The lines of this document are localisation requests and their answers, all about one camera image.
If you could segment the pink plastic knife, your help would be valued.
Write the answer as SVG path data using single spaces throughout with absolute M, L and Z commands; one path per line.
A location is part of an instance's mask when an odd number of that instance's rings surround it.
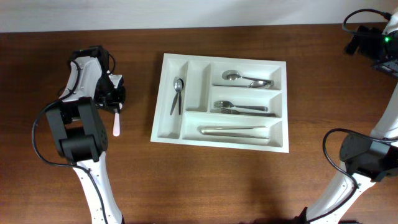
M 121 125 L 120 125 L 120 112 L 123 105 L 120 103 L 119 108 L 115 111 L 114 114 L 114 123 L 113 123 L 113 136 L 118 137 L 121 134 Z

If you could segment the metal fork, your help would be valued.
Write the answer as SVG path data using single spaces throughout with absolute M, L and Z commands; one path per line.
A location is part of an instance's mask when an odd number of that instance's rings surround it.
M 275 113 L 250 113 L 250 112 L 240 112 L 238 110 L 232 110 L 227 108 L 214 108 L 211 110 L 212 113 L 221 113 L 221 114 L 234 114 L 234 115 L 248 115 L 248 116 L 262 116 L 262 117 L 273 117 L 276 118 L 277 115 Z
M 215 108 L 244 108 L 249 110 L 257 110 L 257 111 L 265 111 L 268 112 L 268 107 L 266 106 L 242 106 L 242 105 L 234 105 L 230 101 L 215 101 L 213 103 Z

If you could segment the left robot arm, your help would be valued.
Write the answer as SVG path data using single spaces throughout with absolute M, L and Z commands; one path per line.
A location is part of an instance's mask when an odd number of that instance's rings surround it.
M 70 77 L 60 98 L 44 110 L 60 157 L 77 174 L 92 223 L 124 223 L 106 171 L 108 135 L 99 111 L 115 115 L 114 135 L 120 133 L 120 112 L 126 90 L 123 76 L 110 65 L 113 56 L 100 45 L 74 51 Z

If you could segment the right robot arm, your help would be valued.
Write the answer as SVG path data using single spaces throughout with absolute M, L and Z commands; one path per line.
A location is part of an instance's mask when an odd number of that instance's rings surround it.
M 383 30 L 359 26 L 343 30 L 353 38 L 345 53 L 355 52 L 373 61 L 372 68 L 397 78 L 397 13 L 373 11 L 387 20 Z M 332 133 L 345 133 L 340 147 L 340 164 L 332 162 L 326 141 Z M 311 206 L 305 207 L 292 223 L 342 223 L 343 215 L 359 196 L 385 177 L 397 175 L 397 92 L 393 92 L 386 110 L 370 135 L 349 129 L 331 129 L 323 138 L 322 150 L 336 175 Z

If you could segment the small teaspoon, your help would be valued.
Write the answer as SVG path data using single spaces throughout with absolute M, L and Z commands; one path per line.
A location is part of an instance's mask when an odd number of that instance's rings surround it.
M 182 113 L 182 90 L 184 88 L 184 81 L 182 78 L 178 78 L 175 82 L 175 105 L 178 105 L 178 114 L 181 115 Z
M 175 109 L 175 96 L 174 96 L 174 98 L 173 98 L 173 102 L 172 102 L 172 106 L 171 106 L 171 109 L 170 109 L 170 115 L 172 115 L 173 114 L 173 112 L 174 112 L 174 109 Z

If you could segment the large spoon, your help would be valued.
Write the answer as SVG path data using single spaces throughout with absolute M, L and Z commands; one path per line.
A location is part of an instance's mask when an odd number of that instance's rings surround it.
M 246 80 L 250 80 L 250 81 L 258 81 L 261 79 L 257 79 L 257 78 L 249 78 L 249 77 L 244 77 L 242 76 L 237 70 L 227 70 L 224 71 L 221 74 L 222 78 L 224 80 L 229 80 L 229 81 L 233 81 L 233 80 L 238 80 L 238 79 L 246 79 Z
M 269 88 L 274 85 L 274 81 L 272 80 L 258 80 L 253 81 L 248 85 L 226 85 L 226 87 L 239 87 L 239 88 Z

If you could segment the metal tongs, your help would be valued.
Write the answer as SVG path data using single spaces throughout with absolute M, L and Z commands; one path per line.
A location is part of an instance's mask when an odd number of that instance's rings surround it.
M 209 136 L 269 139 L 266 126 L 205 126 L 199 127 L 198 131 Z

